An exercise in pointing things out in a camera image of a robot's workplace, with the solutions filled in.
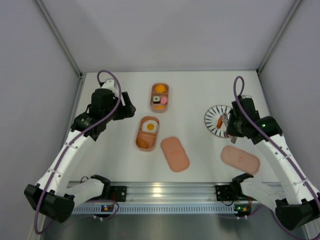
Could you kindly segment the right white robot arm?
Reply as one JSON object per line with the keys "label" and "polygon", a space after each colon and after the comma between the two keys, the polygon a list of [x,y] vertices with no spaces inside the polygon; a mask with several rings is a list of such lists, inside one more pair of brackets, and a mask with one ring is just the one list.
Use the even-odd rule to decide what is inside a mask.
{"label": "right white robot arm", "polygon": [[280,224],[289,231],[320,217],[320,191],[299,167],[273,117],[260,117],[251,98],[237,96],[232,102],[226,132],[231,137],[251,140],[268,161],[283,189],[280,194],[263,183],[248,182],[253,174],[244,173],[230,182],[236,199],[258,200],[275,213]]}

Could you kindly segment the striped round plate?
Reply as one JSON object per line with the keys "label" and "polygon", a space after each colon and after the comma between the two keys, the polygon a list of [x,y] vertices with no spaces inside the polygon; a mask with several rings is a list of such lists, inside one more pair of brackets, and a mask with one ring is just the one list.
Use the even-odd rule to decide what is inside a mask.
{"label": "striped round plate", "polygon": [[220,116],[224,113],[227,113],[228,118],[230,117],[231,107],[228,105],[214,105],[209,108],[204,115],[204,124],[205,127],[209,130],[210,133],[219,138],[228,138],[226,136],[226,127],[224,124],[220,129],[216,128],[217,121]]}

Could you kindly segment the black white sushi roll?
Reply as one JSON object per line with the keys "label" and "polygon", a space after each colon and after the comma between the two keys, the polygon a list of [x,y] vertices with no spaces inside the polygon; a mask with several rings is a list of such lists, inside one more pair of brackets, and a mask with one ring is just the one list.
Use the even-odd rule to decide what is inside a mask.
{"label": "black white sushi roll", "polygon": [[158,95],[155,95],[152,97],[152,103],[153,104],[160,104],[161,103],[161,97]]}

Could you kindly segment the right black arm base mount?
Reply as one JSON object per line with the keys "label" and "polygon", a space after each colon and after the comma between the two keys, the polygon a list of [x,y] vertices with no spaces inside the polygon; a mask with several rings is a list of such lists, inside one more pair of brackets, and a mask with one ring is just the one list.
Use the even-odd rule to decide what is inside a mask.
{"label": "right black arm base mount", "polygon": [[216,199],[220,202],[235,201],[236,193],[235,188],[229,184],[215,186]]}

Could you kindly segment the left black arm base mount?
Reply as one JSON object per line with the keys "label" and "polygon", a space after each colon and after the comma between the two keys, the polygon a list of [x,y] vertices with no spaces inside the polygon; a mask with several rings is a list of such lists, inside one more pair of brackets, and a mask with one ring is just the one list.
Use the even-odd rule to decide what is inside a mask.
{"label": "left black arm base mount", "polygon": [[118,185],[111,186],[110,190],[107,193],[103,193],[101,196],[93,197],[87,202],[92,201],[115,201],[118,203],[126,202],[127,198],[127,186]]}

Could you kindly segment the yellow toy chicken drumstick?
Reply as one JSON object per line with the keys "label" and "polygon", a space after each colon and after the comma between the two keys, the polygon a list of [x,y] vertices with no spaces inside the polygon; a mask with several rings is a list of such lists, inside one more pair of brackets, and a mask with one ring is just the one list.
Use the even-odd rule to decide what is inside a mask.
{"label": "yellow toy chicken drumstick", "polygon": [[162,109],[165,109],[165,106],[164,105],[158,105],[158,106],[155,106],[154,109],[162,110]]}

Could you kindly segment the orange toy fried shrimp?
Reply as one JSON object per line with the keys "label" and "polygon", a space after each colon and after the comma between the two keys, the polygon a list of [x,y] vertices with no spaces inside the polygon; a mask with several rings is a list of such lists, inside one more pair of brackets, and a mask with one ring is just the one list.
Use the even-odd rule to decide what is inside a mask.
{"label": "orange toy fried shrimp", "polygon": [[145,140],[143,140],[143,139],[141,139],[141,138],[138,138],[138,139],[136,140],[136,143],[137,143],[137,146],[138,146],[139,148],[142,148],[142,149],[148,149],[148,148],[149,148],[148,142],[145,141]]}

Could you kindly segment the orange round toy food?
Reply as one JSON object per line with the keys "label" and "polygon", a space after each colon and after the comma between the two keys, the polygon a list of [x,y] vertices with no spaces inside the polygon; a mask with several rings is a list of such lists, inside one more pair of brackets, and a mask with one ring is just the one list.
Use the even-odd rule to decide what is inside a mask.
{"label": "orange round toy food", "polygon": [[166,88],[165,85],[159,84],[154,88],[154,90],[155,90],[156,93],[165,93],[167,88]]}

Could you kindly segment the pink toy sweet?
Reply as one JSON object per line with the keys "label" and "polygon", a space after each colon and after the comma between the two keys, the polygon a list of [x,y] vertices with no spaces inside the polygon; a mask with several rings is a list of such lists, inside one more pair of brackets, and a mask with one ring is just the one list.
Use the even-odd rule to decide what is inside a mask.
{"label": "pink toy sweet", "polygon": [[168,98],[167,97],[162,97],[160,100],[160,103],[165,105],[168,102]]}

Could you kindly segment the metal tongs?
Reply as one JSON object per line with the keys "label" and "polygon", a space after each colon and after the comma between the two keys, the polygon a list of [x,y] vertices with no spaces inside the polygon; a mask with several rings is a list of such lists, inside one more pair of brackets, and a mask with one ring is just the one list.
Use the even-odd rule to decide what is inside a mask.
{"label": "metal tongs", "polygon": [[238,137],[237,137],[237,136],[230,135],[230,134],[228,133],[229,118],[228,118],[227,113],[224,113],[224,114],[221,116],[221,119],[222,119],[222,122],[223,122],[223,124],[224,124],[224,126],[225,126],[225,135],[230,139],[230,142],[231,142],[232,144],[235,144]]}

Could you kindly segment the white fried egg toy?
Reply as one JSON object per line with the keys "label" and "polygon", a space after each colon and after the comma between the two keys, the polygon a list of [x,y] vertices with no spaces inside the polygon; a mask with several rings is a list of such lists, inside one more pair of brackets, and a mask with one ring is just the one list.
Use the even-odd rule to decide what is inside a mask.
{"label": "white fried egg toy", "polygon": [[144,122],[141,126],[141,130],[143,132],[148,132],[148,133],[157,133],[159,128],[159,124],[155,120],[147,120]]}

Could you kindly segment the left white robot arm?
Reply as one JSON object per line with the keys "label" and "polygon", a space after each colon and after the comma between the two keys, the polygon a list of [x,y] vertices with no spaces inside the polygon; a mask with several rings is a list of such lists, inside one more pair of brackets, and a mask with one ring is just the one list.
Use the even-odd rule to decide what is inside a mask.
{"label": "left white robot arm", "polygon": [[111,182],[93,175],[83,183],[69,187],[71,177],[81,159],[97,141],[111,121],[132,118],[136,108],[127,92],[123,92],[117,79],[107,79],[91,95],[91,103],[78,115],[70,127],[59,154],[36,184],[24,190],[31,207],[37,214],[65,222],[74,208],[89,200],[106,200]]}

